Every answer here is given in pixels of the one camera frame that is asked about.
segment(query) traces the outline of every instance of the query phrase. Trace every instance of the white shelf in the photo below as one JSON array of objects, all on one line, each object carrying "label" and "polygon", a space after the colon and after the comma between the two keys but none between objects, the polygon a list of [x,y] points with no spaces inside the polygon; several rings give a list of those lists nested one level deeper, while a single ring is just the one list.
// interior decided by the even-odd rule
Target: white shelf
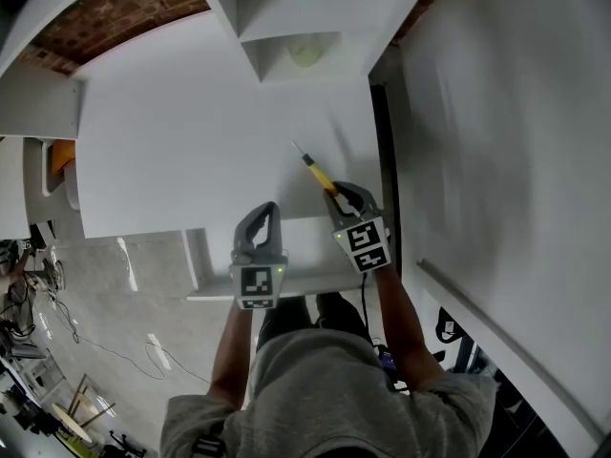
[{"label": "white shelf", "polygon": [[0,135],[76,139],[80,83],[13,63],[0,78]]},{"label": "white shelf", "polygon": [[54,18],[76,0],[28,0],[12,23],[0,52],[0,75]]},{"label": "white shelf", "polygon": [[241,41],[309,32],[375,29],[385,0],[238,0]]},{"label": "white shelf", "polygon": [[[299,297],[328,292],[346,292],[361,287],[362,278],[354,272],[318,274],[310,277],[290,278],[286,275],[280,297]],[[233,283],[217,282],[205,285],[186,299],[191,302],[233,301],[235,289]]]},{"label": "white shelf", "polygon": [[295,64],[288,52],[291,35],[252,41],[246,46],[256,46],[258,74],[263,82],[289,79],[311,79],[324,76],[354,76],[358,74],[354,59],[350,56],[349,43],[339,32],[318,34],[323,42],[323,53],[308,68]]},{"label": "white shelf", "polygon": [[23,177],[23,138],[0,141],[0,239],[27,239],[30,226],[26,212]]},{"label": "white shelf", "polygon": [[[291,139],[330,177],[362,185],[381,201],[367,79],[262,87],[238,57],[217,16],[205,12],[78,70],[75,78],[88,81],[76,142],[87,237],[218,222],[232,233],[244,213],[266,200],[279,204],[283,220],[327,216],[321,189]],[[113,167],[104,169],[109,157]],[[159,168],[168,161],[179,168]],[[283,239],[289,249],[286,230]]]},{"label": "white shelf", "polygon": [[[207,0],[262,82],[367,75],[417,0]],[[337,36],[311,68],[300,69],[291,35]]]}]

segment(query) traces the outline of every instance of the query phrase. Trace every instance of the concrete floor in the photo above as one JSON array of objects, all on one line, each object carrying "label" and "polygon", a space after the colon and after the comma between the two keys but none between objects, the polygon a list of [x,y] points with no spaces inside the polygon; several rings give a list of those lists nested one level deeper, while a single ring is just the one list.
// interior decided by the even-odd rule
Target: concrete floor
[{"label": "concrete floor", "polygon": [[[46,406],[51,402],[67,406],[71,392],[87,373],[98,394],[109,403],[116,402],[116,416],[103,416],[92,429],[94,437],[107,440],[108,430],[113,429],[153,452],[158,448],[167,400],[180,394],[204,393],[208,385],[171,357],[165,355],[167,361],[163,361],[163,355],[149,345],[151,359],[163,368],[161,376],[147,357],[145,343],[158,342],[186,369],[209,380],[231,302],[188,302],[184,298],[192,285],[178,232],[84,239],[77,216],[57,222],[55,231],[53,251],[66,275],[66,290],[58,299],[70,310],[78,334],[130,358],[153,378],[98,346],[82,339],[76,343],[58,307],[41,294],[34,303],[34,320],[40,323],[35,340],[49,348],[69,383]],[[361,312],[359,291],[344,296]],[[370,335],[383,341],[375,287],[366,290],[366,300]],[[313,296],[307,304],[315,318]],[[438,305],[432,299],[424,304],[419,301],[418,309],[430,349],[448,350],[444,366],[452,366],[458,343],[448,347],[434,339]],[[255,311],[253,355],[262,321],[263,311]]]}]

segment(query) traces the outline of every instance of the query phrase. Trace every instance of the shoulder strap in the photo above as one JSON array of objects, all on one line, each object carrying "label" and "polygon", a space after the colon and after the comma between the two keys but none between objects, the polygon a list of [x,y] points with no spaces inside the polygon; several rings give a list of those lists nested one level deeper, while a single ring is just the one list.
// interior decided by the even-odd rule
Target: shoulder strap
[{"label": "shoulder strap", "polygon": [[191,448],[193,458],[222,458],[225,454],[225,443],[216,436],[202,436]]}]

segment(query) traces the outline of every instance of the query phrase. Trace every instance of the black wire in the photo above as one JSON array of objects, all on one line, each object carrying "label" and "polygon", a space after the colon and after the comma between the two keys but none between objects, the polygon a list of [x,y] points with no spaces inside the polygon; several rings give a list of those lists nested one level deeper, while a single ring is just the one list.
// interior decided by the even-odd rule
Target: black wire
[{"label": "black wire", "polygon": [[174,355],[172,355],[172,353],[170,353],[167,349],[159,346],[158,344],[154,344],[154,343],[150,343],[150,342],[146,342],[144,344],[144,352],[146,353],[147,358],[151,361],[151,363],[154,365],[154,367],[157,369],[157,371],[159,372],[159,375],[161,375],[160,377],[156,377],[155,375],[151,375],[150,373],[146,372],[145,370],[143,370],[142,368],[140,368],[136,362],[134,362],[134,360],[132,360],[131,358],[128,358],[127,356],[123,356],[119,353],[117,353],[116,351],[113,351],[112,349],[108,349],[107,347],[102,346],[101,344],[98,343],[94,343],[91,340],[88,340],[87,338],[85,338],[84,336],[81,336],[80,334],[78,334],[76,332],[76,327],[74,327],[74,324],[72,322],[72,319],[70,319],[70,310],[68,309],[68,307],[66,306],[66,304],[64,302],[59,301],[55,296],[52,295],[52,300],[60,307],[63,306],[66,309],[66,312],[64,312],[63,310],[60,310],[60,312],[62,313],[62,315],[66,318],[66,320],[68,321],[68,324],[70,325],[70,327],[68,327],[66,324],[64,324],[64,322],[59,318],[59,316],[57,316],[57,314],[55,314],[55,316],[59,319],[59,321],[61,322],[61,324],[68,329],[69,331],[71,331],[73,333],[73,339],[74,342],[79,344],[80,340],[86,341],[89,344],[92,344],[93,346],[99,347],[100,349],[103,349],[104,351],[107,351],[109,353],[112,353],[114,355],[117,355],[119,358],[122,358],[123,360],[127,360],[128,362],[130,362],[133,366],[136,367],[136,369],[138,371],[140,371],[141,373],[143,373],[144,375],[146,375],[149,378],[152,378],[153,380],[165,380],[165,374],[163,373],[163,371],[161,370],[161,368],[159,368],[158,364],[155,363],[155,360],[153,360],[153,358],[151,358],[151,355],[148,352],[147,346],[153,346],[156,349],[160,349],[161,351],[163,351],[164,353],[166,353],[170,358],[172,358],[172,360],[174,361],[174,363],[176,363],[178,366],[180,366],[180,368],[182,368],[186,373],[188,373],[189,375],[192,375],[193,377],[197,378],[198,380],[201,380],[202,382],[204,382],[205,384],[209,384],[210,382],[208,382],[207,380],[203,379],[202,377],[200,377],[199,375],[196,375],[195,373],[189,371],[188,369],[186,369],[175,357]]},{"label": "black wire", "polygon": [[31,336],[34,330],[36,329],[36,324],[33,323],[34,312],[33,312],[33,307],[32,307],[32,298],[30,297],[30,286],[27,283],[26,283],[26,299],[28,300],[28,305],[30,306],[30,319],[32,319],[32,325],[29,325],[23,331],[19,328],[17,328],[17,330],[12,329],[12,328],[10,329],[10,332],[12,334],[14,334],[15,336],[20,336],[22,338]]},{"label": "black wire", "polygon": [[361,282],[361,304],[363,305],[363,316],[365,317],[365,329],[369,334],[369,317],[367,315],[367,308],[365,306],[365,280],[367,279],[367,272],[363,274],[363,281]]},{"label": "black wire", "polygon": [[13,307],[21,307],[21,305],[23,305],[23,303],[14,303],[13,305],[9,305],[6,309],[4,309],[2,312],[0,312],[0,316],[2,314],[4,314],[7,310],[12,309]]}]

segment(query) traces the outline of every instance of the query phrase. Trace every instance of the yellow screwdriver handle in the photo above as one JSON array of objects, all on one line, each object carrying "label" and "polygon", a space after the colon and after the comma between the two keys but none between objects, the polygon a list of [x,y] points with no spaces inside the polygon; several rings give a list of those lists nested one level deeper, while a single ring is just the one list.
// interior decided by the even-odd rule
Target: yellow screwdriver handle
[{"label": "yellow screwdriver handle", "polygon": [[314,174],[316,179],[321,182],[323,187],[325,187],[325,190],[328,190],[334,197],[339,195],[339,192],[337,191],[337,188],[335,188],[335,185],[333,185],[333,182],[328,179],[327,175],[323,173],[323,170],[321,170],[316,163],[311,164],[308,166],[308,168],[309,171]]}]

